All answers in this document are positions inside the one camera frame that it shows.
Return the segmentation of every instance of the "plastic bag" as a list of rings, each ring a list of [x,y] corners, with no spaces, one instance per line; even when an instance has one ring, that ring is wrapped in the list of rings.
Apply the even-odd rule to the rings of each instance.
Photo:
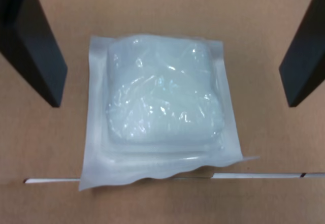
[[[93,37],[79,189],[243,160],[222,42]]]

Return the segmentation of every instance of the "white package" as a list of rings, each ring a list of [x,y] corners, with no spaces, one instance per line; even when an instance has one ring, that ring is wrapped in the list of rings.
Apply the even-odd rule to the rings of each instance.
[[[93,37],[79,189],[243,160],[219,41]]]

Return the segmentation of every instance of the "white strip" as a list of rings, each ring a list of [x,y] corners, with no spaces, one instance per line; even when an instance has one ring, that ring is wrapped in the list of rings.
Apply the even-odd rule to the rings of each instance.
[[[300,178],[300,173],[215,173],[214,179],[245,179],[245,178]],[[325,173],[307,173],[304,177],[325,177]],[[25,183],[46,183],[46,182],[78,182],[79,178],[30,178]]]
[[[229,179],[229,178],[299,178],[299,173],[215,173],[212,178]]]
[[[45,182],[79,182],[79,178],[30,178],[25,183],[45,183]]]
[[[307,173],[304,177],[325,177],[325,173]]]

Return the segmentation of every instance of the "cardboard surface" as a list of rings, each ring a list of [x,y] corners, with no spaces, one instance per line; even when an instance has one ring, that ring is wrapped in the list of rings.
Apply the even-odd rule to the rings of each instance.
[[[142,180],[0,185],[2,223],[323,223],[325,180]]]
[[[325,84],[289,108],[278,67],[310,0],[41,0],[68,65],[53,109],[0,58],[0,182],[79,177],[91,35],[185,35],[224,41],[243,154],[223,172],[325,172]]]

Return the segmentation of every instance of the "crinkled plastic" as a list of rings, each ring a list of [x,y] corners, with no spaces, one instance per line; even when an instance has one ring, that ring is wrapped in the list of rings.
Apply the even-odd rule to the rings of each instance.
[[[79,189],[243,160],[219,41],[93,37]]]

